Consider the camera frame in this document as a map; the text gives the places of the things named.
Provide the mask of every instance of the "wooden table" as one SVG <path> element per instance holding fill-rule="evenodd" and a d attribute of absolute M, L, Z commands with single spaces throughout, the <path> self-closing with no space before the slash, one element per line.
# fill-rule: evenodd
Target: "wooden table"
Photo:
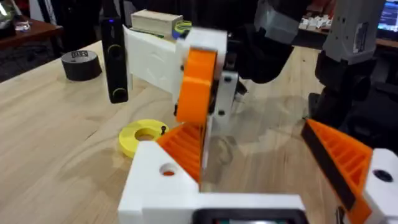
<path fill-rule="evenodd" d="M 103 63 L 100 42 L 86 49 Z M 204 191 L 297 193 L 311 223 L 334 223 L 335 196 L 300 137 L 307 95 L 322 89 L 317 53 L 297 47 L 276 80 L 246 82 L 233 137 L 211 140 Z M 117 223 L 131 165 L 121 128 L 177 125 L 170 94 L 134 79 L 129 102 L 112 105 L 104 75 L 68 81 L 59 59 L 1 83 L 0 95 L 1 223 Z"/>
<path fill-rule="evenodd" d="M 23 17 L 23 18 L 31 22 L 30 31 L 28 32 L 16 31 L 15 36 L 0 39 L 0 49 L 5 49 L 6 47 L 17 47 L 29 41 L 49 39 L 51 37 L 60 35 L 63 32 L 62 26 L 55 26 L 53 24 L 37 21 L 35 19 L 29 19 L 28 17 Z"/>

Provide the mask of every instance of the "floor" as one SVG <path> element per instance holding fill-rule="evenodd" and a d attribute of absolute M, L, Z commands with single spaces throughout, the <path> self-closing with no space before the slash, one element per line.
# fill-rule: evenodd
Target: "floor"
<path fill-rule="evenodd" d="M 56 59 L 49 41 L 0 50 L 0 82 Z"/>

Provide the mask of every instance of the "computer screen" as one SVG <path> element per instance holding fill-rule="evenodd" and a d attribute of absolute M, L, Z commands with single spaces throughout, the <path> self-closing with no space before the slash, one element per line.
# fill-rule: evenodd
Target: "computer screen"
<path fill-rule="evenodd" d="M 378 27 L 382 30 L 398 32 L 398 2 L 387 1 L 384 5 Z"/>

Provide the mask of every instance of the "display screen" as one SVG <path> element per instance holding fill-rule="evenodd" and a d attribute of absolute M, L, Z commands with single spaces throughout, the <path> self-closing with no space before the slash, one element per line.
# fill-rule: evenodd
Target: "display screen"
<path fill-rule="evenodd" d="M 398 32 L 398 2 L 385 3 L 377 28 Z"/>
<path fill-rule="evenodd" d="M 215 224 L 289 224 L 287 221 L 247 221 L 247 220 L 222 220 Z"/>

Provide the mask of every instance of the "yellow spool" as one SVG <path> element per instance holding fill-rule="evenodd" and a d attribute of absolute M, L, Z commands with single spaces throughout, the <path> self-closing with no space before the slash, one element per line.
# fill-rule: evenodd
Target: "yellow spool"
<path fill-rule="evenodd" d="M 162 135 L 162 127 L 169 130 L 166 124 L 153 119 L 143 119 L 128 124 L 119 133 L 119 146 L 122 152 L 133 158 L 139 143 L 139 136 L 153 136 L 151 141 L 156 141 Z"/>

